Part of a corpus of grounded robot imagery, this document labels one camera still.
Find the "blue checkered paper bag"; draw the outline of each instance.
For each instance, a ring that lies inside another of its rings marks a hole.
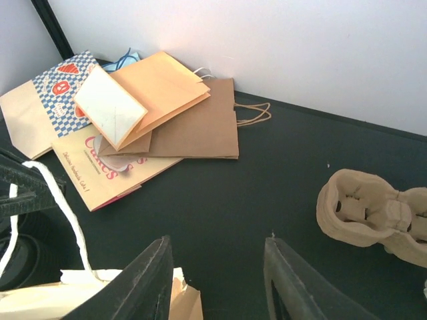
[[[58,137],[90,124],[73,98],[96,64],[84,51],[0,97],[12,144],[20,152],[36,159]]]

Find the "twisted paper handle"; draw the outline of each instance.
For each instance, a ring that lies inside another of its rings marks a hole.
[[[260,103],[259,105],[241,105],[239,103],[234,103],[234,107],[241,107],[245,109],[250,110],[256,110],[260,111],[261,113],[254,117],[253,119],[246,119],[246,120],[238,120],[238,127],[244,127],[246,125],[254,125],[255,123],[267,121],[268,119],[272,118],[272,114],[268,112],[268,109],[270,108],[270,102],[266,103]]]

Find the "red heart print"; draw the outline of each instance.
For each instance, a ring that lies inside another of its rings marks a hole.
[[[74,112],[77,118],[85,117],[85,113],[78,106],[75,107]]]

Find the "shopping bag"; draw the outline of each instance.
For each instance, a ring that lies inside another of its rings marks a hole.
[[[53,150],[90,211],[135,191],[181,158],[138,158],[124,172],[105,166],[97,156],[99,131],[89,125],[52,143]]]
[[[84,51],[0,97],[12,144],[20,152],[36,159],[58,137],[90,124],[73,97],[96,65]]]
[[[143,137],[116,151],[102,139],[99,155],[137,153],[142,157],[229,158],[239,156],[233,79],[204,81],[211,95],[152,131],[149,151]]]
[[[111,77],[147,109],[118,149],[209,97],[209,87],[201,78],[165,52],[132,63]]]

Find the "paper bag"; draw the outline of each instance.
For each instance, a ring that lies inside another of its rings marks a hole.
[[[90,123],[73,97],[96,60],[75,55],[0,97],[12,144],[30,159],[51,150],[52,141]]]
[[[60,283],[49,283],[0,293],[0,319],[53,320],[92,298],[121,270],[97,270],[104,282],[88,279],[88,272],[64,270]],[[185,284],[181,268],[173,270],[169,320],[203,320],[200,291]]]
[[[144,157],[230,158],[239,156],[233,79],[205,81],[211,97],[153,130],[149,152],[143,138],[116,151],[105,139],[100,155],[137,153]]]
[[[98,159],[93,148],[93,140],[98,135],[99,131],[89,125],[52,143],[53,150],[90,211],[123,197],[181,160],[141,158],[118,173]]]
[[[209,97],[209,87],[164,52],[117,70],[111,77],[148,110],[119,149]]]
[[[83,82],[74,101],[116,150],[147,113],[99,65]]]

